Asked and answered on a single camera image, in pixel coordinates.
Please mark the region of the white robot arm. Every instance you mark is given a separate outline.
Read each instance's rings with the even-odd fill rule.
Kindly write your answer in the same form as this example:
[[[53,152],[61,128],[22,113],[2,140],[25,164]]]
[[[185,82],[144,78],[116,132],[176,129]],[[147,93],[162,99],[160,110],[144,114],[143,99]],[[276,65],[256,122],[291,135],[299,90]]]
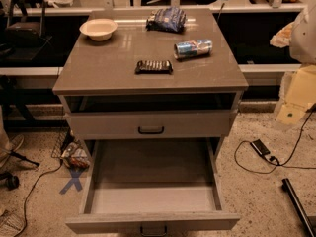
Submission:
[[[289,47],[290,56],[300,63],[316,63],[316,0],[308,0],[295,20],[270,40],[274,47]]]

